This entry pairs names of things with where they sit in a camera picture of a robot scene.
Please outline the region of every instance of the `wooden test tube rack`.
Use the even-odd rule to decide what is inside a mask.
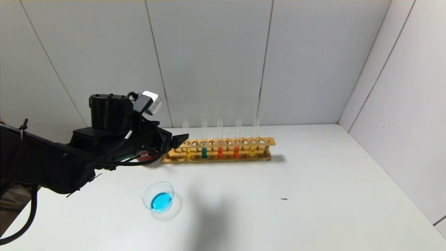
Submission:
[[[210,162],[234,162],[234,161],[259,161],[271,160],[270,146],[275,146],[274,138],[258,137],[256,143],[251,138],[227,138],[218,144],[219,140],[209,139],[206,144],[202,140],[189,140],[177,149],[171,149],[163,156],[161,163],[210,163]],[[254,156],[250,156],[249,148],[254,146]],[[218,147],[223,148],[223,157],[218,157]],[[239,147],[239,157],[234,157],[234,147]],[[187,148],[190,148],[191,158],[187,158]],[[202,158],[202,148],[207,148],[207,158]]]

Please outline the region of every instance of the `empty test tube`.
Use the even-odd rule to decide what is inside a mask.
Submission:
[[[201,139],[202,145],[206,145],[207,144],[207,120],[204,118],[203,120],[201,120]],[[207,158],[207,148],[206,147],[202,147],[201,148],[201,157],[203,159]]]
[[[185,134],[189,133],[189,123],[187,122],[187,119],[183,119],[183,130]],[[187,138],[186,145],[190,144],[189,138]],[[192,153],[190,148],[186,148],[186,158],[191,159],[192,158]]]
[[[260,124],[260,119],[256,117],[254,119],[254,124],[252,125],[251,143],[257,143],[257,137],[259,136],[259,124]],[[250,146],[249,147],[249,157],[254,157],[254,150],[255,149],[256,149],[255,146]]]
[[[217,135],[218,135],[218,142],[217,144],[218,146],[218,157],[219,158],[223,158],[223,147],[221,145],[223,145],[223,120],[221,118],[219,118],[217,120]]]
[[[235,121],[235,143],[240,144],[240,134],[242,131],[242,118],[238,117]],[[239,147],[234,147],[234,157],[239,157]]]

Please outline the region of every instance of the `white table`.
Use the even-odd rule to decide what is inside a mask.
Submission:
[[[119,167],[69,198],[41,189],[34,223],[1,250],[446,250],[446,240],[340,126],[263,126],[260,135],[276,140],[272,161]],[[158,181],[182,198],[167,222],[140,198]],[[28,212],[29,205],[5,237]]]

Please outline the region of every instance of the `test tube with red liquid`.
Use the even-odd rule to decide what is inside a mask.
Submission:
[[[223,158],[223,147],[222,147],[222,145],[223,145],[223,120],[221,118],[219,118],[217,120],[217,135],[219,138],[218,142],[217,142],[217,144],[219,145],[218,146],[218,151],[219,151],[218,157]]]
[[[238,117],[235,121],[235,143],[240,144],[240,134],[242,131],[242,118]],[[234,147],[234,157],[239,157],[239,147]]]

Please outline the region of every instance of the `orange liquid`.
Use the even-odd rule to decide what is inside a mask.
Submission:
[[[236,158],[239,157],[239,147],[238,146],[234,147],[234,157],[236,157]]]
[[[219,154],[218,154],[219,158],[223,158],[223,147],[219,147]]]

